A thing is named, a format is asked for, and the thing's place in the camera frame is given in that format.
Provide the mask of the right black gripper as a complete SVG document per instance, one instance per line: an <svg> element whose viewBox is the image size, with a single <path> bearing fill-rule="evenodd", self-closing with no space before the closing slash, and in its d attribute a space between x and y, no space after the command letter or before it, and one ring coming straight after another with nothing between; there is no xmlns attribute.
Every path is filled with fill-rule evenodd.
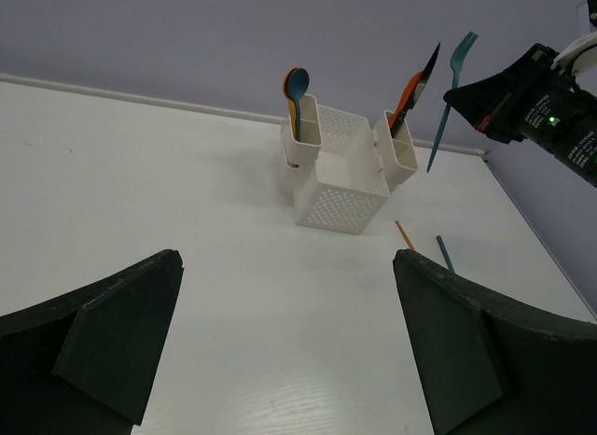
<svg viewBox="0 0 597 435"><path fill-rule="evenodd" d="M594 43L561 56L532 45L502 72L447 91L443 99L472 127L503 144L530 140L596 185L596 96L576 80L575 64Z"/></svg>

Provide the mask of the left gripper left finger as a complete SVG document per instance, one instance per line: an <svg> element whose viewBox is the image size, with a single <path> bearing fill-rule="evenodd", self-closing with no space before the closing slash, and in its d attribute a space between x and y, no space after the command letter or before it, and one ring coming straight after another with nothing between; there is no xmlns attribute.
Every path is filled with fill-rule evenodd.
<svg viewBox="0 0 597 435"><path fill-rule="evenodd" d="M141 425L183 278L163 250L1 318L4 434L129 434Z"/></svg>

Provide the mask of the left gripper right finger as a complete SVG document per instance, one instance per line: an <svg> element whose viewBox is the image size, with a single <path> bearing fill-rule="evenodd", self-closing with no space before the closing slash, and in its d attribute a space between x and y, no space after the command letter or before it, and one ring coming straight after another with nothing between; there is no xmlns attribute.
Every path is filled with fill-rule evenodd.
<svg viewBox="0 0 597 435"><path fill-rule="evenodd" d="M396 288L436 434L593 434L596 327L410 250Z"/></svg>

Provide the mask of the black handled steel knife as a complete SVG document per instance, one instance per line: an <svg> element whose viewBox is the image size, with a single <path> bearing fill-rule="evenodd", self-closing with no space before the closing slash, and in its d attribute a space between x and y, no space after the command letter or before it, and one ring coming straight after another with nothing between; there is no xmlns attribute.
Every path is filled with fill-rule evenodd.
<svg viewBox="0 0 597 435"><path fill-rule="evenodd" d="M406 120L406 116L407 116L408 112L415 107L419 98L421 97L421 95L425 89L425 86L426 86L429 78L431 77L431 74L433 73L434 67L436 65L437 57L438 57L439 50L440 50L440 45L441 45L441 43L437 44L434 52L432 53L432 56L428 60L424 69L422 70L423 75L421 76L421 79L420 79L414 93L411 95L411 97L407 101L405 107L403 108L402 112L400 113L398 120L395 122L395 124L392 127L389 126L390 134L393 138L396 137L397 132L399 131L400 127Z"/></svg>

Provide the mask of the orange plastic knife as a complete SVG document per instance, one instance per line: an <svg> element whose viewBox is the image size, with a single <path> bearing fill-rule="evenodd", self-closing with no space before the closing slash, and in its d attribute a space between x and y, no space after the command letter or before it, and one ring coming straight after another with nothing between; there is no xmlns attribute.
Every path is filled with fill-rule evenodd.
<svg viewBox="0 0 597 435"><path fill-rule="evenodd" d="M388 120L388 124L390 127L392 127L395 122L398 120L398 117L400 115L400 113L402 112L403 108L405 107L407 101L409 100L409 98L411 97L411 95L414 93L420 79L421 76L423 75L423 72L420 71L419 73L415 74L409 81L409 83L407 84L407 86L405 87L405 89L403 90L403 93L400 97L400 100L398 102L398 105L396 107L395 112L393 113L393 115L391 116L391 118Z"/></svg>

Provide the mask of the long teal chopstick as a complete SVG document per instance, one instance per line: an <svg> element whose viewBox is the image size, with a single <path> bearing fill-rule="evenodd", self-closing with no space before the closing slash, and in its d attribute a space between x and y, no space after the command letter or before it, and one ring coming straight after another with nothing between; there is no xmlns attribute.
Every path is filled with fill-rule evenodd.
<svg viewBox="0 0 597 435"><path fill-rule="evenodd" d="M454 267L453 267L453 263L451 261L450 254L448 252L448 249L447 249L447 247L445 245L445 242L444 242L442 236L438 235L438 236L436 236L436 239L437 239L437 244L438 244L439 249L440 249L440 251L442 253L442 256L443 256L443 259L444 259L444 261L446 263L447 268L451 272L455 273L455 270L454 270Z"/></svg>

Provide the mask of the long orange chopstick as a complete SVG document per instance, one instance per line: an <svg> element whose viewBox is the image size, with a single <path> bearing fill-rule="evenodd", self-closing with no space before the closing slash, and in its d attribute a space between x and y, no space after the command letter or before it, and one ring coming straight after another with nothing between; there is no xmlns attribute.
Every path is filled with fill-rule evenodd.
<svg viewBox="0 0 597 435"><path fill-rule="evenodd" d="M410 240L409 235L407 234L406 230L404 229L404 227L402 226L402 224L397 220L395 222L400 234L402 235L405 243L407 244L408 248L410 250L416 251L416 247L414 245L414 243Z"/></svg>

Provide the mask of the white utensil caddy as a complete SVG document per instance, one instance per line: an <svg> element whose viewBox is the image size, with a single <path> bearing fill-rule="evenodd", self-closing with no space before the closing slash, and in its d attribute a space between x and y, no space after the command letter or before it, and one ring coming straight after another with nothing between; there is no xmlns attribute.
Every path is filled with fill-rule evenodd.
<svg viewBox="0 0 597 435"><path fill-rule="evenodd" d="M390 111L371 126L309 94L299 108L300 139L288 121L280 132L281 187L292 199L294 221L358 235L418 170L409 125L391 135Z"/></svg>

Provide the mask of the blue spoon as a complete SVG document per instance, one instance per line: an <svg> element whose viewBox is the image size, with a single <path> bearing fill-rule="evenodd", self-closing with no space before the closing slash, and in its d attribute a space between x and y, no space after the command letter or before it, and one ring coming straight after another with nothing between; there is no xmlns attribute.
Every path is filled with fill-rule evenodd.
<svg viewBox="0 0 597 435"><path fill-rule="evenodd" d="M298 122L297 122L297 136L295 139L300 142L301 141L301 130L300 130L300 106L299 101L302 97L306 94L309 84L310 84L310 76L307 70L303 67L297 67L297 71L294 72L292 77L292 92L295 98L295 102L297 103L297 111L298 111Z"/></svg>

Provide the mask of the orange spoon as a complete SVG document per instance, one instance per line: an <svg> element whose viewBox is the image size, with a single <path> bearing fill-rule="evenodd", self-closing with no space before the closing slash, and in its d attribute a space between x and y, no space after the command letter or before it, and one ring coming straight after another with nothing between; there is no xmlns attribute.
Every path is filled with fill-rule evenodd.
<svg viewBox="0 0 597 435"><path fill-rule="evenodd" d="M284 85L283 85L283 93L285 96L286 101L288 102L289 107L289 115L291 120L291 129L293 136L297 136L297 122L298 122L298 111L297 111L297 103L295 102L295 98L292 92L292 77L294 72L297 71L297 67L291 68L285 75Z"/></svg>

